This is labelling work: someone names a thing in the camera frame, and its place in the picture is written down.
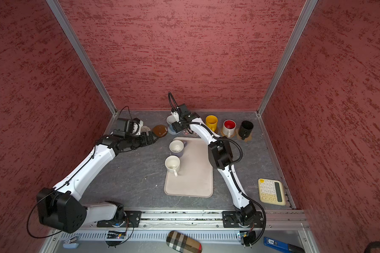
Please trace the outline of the dark glossy brown coaster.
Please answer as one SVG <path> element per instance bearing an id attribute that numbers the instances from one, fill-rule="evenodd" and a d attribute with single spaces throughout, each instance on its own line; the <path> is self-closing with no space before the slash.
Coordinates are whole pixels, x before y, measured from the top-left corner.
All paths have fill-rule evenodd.
<path id="1" fill-rule="evenodd" d="M 167 135 L 168 128 L 167 128 L 167 126 L 160 124 L 160 125 L 153 127 L 152 132 L 158 138 L 163 138 Z"/>

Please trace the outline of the white patterned round coaster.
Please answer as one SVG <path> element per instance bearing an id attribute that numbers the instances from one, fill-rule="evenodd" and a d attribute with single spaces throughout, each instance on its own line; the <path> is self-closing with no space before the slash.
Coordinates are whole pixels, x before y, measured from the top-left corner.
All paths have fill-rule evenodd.
<path id="1" fill-rule="evenodd" d="M 152 130 L 148 126 L 142 126 L 140 129 L 140 133 L 149 134 L 150 132 L 152 132 Z"/>

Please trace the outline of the blue floral mug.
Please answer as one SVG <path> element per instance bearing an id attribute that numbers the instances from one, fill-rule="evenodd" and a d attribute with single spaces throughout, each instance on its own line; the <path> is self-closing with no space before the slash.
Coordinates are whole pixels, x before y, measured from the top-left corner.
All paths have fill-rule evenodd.
<path id="1" fill-rule="evenodd" d="M 168 133 L 171 135 L 177 135 L 177 132 L 173 128 L 173 123 L 176 122 L 175 117 L 173 115 L 170 115 L 167 117 L 166 121 L 168 124 L 168 127 L 167 127 Z"/>

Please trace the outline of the lavender mug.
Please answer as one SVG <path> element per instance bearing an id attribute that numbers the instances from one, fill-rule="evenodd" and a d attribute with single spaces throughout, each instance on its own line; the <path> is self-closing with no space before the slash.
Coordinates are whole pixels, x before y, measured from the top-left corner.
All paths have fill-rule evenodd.
<path id="1" fill-rule="evenodd" d="M 184 154 L 184 148 L 186 147 L 187 142 L 182 140 L 174 140 L 170 143 L 169 149 L 172 156 L 181 157 Z"/>

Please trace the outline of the yellow mug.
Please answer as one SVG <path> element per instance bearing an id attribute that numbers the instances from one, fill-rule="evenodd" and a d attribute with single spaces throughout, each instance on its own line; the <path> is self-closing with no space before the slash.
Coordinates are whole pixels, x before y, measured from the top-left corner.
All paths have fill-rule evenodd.
<path id="1" fill-rule="evenodd" d="M 217 133 L 218 118 L 214 115 L 207 116 L 205 119 L 205 124 L 214 133 Z"/>

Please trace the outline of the white mug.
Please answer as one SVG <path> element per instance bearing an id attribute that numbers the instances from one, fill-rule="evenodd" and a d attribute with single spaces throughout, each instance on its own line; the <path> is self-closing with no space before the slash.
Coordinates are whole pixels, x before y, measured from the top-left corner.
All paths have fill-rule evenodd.
<path id="1" fill-rule="evenodd" d="M 180 159 L 177 156 L 169 156 L 165 160 L 165 167 L 167 171 L 178 177 L 178 172 L 180 170 Z"/>

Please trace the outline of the red interior mug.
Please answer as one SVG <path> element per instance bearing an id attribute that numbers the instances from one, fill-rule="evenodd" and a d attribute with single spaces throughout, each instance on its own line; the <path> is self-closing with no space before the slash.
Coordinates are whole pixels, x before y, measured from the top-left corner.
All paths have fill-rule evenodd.
<path id="1" fill-rule="evenodd" d="M 227 138 L 232 138 L 235 135 L 236 123 L 233 120 L 225 120 L 222 127 L 222 134 Z"/>

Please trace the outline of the beige serving tray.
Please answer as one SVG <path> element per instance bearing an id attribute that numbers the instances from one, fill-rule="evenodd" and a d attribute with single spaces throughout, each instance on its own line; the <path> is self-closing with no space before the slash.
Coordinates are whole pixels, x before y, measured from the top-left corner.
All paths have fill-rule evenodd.
<path id="1" fill-rule="evenodd" d="M 164 192 L 170 196 L 209 198 L 213 195 L 213 168 L 209 162 L 208 146 L 200 138 L 177 137 L 186 141 L 184 154 L 179 158 L 178 177 L 167 171 Z"/>

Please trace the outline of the black mug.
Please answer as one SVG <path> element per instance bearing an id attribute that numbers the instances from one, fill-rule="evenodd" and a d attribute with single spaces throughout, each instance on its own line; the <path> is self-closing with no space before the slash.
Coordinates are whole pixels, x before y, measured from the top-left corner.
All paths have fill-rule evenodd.
<path id="1" fill-rule="evenodd" d="M 241 123 L 241 126 L 238 131 L 238 135 L 242 140 L 245 140 L 246 138 L 250 137 L 250 134 L 254 128 L 254 125 L 250 121 L 243 121 Z"/>

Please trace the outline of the cork coaster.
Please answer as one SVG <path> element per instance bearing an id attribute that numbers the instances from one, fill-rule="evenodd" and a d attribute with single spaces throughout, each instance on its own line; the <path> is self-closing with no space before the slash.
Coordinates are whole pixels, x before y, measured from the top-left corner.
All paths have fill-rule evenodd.
<path id="1" fill-rule="evenodd" d="M 253 137 L 253 134 L 250 133 L 250 135 L 248 137 L 246 137 L 245 139 L 242 139 L 240 136 L 239 136 L 239 128 L 237 128 L 235 130 L 235 136 L 238 140 L 241 140 L 241 141 L 244 141 L 244 142 L 250 142 L 252 140 L 252 137 Z"/>

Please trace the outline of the pink flower coaster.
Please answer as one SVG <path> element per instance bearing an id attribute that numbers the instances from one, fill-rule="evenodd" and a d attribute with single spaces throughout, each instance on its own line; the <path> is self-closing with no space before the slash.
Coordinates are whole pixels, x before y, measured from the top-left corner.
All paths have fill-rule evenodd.
<path id="1" fill-rule="evenodd" d="M 194 131 L 189 130 L 189 129 L 183 130 L 183 134 L 184 134 L 184 136 L 189 137 L 189 138 L 198 138 L 199 137 L 197 133 L 195 133 Z"/>

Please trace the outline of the plaid glasses case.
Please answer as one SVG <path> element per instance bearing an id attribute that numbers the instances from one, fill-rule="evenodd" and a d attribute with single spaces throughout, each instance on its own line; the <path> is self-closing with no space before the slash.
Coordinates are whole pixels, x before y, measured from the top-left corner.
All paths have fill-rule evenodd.
<path id="1" fill-rule="evenodd" d="M 166 238 L 166 244 L 179 253 L 201 253 L 200 242 L 177 231 L 171 231 Z"/>

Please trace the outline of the small stapler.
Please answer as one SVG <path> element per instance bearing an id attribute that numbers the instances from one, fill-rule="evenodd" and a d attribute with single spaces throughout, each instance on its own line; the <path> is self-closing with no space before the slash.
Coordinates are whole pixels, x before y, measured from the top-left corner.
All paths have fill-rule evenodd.
<path id="1" fill-rule="evenodd" d="M 62 247 L 65 249 L 76 249 L 80 245 L 79 239 L 80 239 L 79 235 L 73 236 L 69 238 L 68 240 L 64 241 L 64 243 L 62 244 Z"/>

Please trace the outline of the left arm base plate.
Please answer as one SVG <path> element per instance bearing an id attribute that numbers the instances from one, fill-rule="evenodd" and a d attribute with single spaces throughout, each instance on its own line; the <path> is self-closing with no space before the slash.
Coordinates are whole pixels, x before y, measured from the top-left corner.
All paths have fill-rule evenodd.
<path id="1" fill-rule="evenodd" d="M 139 210 L 125 211 L 121 219 L 102 220 L 96 223 L 98 228 L 123 229 L 127 227 L 138 228 L 142 212 Z"/>

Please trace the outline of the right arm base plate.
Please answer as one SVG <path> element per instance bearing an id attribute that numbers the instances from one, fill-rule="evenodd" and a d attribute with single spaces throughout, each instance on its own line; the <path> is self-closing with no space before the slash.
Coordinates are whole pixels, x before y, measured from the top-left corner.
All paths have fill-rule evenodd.
<path id="1" fill-rule="evenodd" d="M 224 228 L 263 228 L 264 217 L 261 211 L 243 214 L 241 211 L 223 211 Z"/>

